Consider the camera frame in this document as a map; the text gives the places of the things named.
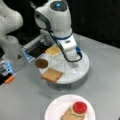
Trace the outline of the white blue gripper body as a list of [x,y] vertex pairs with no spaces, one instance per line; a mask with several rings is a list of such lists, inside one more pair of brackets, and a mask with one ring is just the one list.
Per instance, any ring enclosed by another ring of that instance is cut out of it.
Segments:
[[57,44],[68,62],[78,62],[82,59],[82,53],[73,36],[67,39],[58,39]]

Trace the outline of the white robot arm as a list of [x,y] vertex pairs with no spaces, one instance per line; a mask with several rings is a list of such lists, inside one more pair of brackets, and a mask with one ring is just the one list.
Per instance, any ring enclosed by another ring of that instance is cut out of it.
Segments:
[[41,29],[49,32],[68,62],[82,59],[82,53],[73,36],[66,0],[49,0],[35,9],[34,18]]

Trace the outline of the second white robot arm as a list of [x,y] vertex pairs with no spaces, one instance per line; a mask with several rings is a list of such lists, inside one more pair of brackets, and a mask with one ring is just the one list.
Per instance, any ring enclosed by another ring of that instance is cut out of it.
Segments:
[[27,62],[18,39],[10,35],[22,25],[23,18],[20,13],[12,10],[5,3],[0,3],[0,45],[15,67],[21,67]]

